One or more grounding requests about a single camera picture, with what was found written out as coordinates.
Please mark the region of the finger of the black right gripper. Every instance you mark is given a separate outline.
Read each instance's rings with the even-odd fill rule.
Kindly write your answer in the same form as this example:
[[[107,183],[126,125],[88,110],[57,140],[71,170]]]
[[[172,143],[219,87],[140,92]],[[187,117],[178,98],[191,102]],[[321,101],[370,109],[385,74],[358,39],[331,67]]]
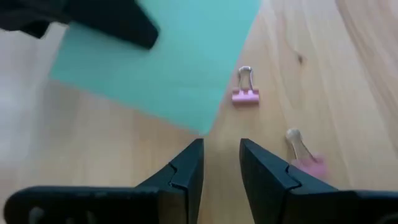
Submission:
[[[53,22],[68,24],[67,0],[0,0],[0,29],[41,39]]]
[[[68,0],[67,14],[79,24],[145,49],[159,30],[136,0]]]

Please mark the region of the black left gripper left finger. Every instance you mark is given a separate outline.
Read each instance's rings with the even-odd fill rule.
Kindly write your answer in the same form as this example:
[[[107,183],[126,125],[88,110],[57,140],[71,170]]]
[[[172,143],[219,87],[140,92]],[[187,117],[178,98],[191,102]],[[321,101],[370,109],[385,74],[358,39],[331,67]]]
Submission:
[[[6,224],[197,224],[204,141],[135,187],[33,186],[13,193]]]

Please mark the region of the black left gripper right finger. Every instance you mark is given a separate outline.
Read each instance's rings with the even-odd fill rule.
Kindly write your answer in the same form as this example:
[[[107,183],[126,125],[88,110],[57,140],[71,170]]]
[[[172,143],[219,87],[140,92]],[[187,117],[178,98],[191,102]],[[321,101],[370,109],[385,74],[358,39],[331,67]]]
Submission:
[[[255,224],[398,224],[398,192],[338,190],[246,138],[239,161]]]

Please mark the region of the teal sticky note pad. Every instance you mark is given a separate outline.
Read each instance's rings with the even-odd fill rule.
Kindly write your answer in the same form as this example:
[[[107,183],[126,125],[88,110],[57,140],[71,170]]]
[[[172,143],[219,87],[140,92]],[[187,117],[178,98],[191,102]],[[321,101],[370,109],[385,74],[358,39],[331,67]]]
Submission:
[[[50,76],[198,134],[210,131],[260,0],[138,0],[160,28],[150,50],[81,25]]]

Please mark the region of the pink binder clip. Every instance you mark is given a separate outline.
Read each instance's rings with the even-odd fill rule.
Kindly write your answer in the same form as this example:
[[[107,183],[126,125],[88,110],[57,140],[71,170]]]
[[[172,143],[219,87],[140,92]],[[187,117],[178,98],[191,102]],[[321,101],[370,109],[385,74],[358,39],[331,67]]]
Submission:
[[[243,76],[247,74],[249,77],[249,86],[243,88]],[[259,90],[253,86],[254,70],[250,66],[242,66],[237,72],[238,85],[232,90],[231,101],[236,105],[258,105],[260,103]]]
[[[302,133],[297,128],[286,131],[285,140],[293,151],[291,164],[301,171],[320,180],[325,180],[328,168],[323,156],[313,154],[303,141]]]

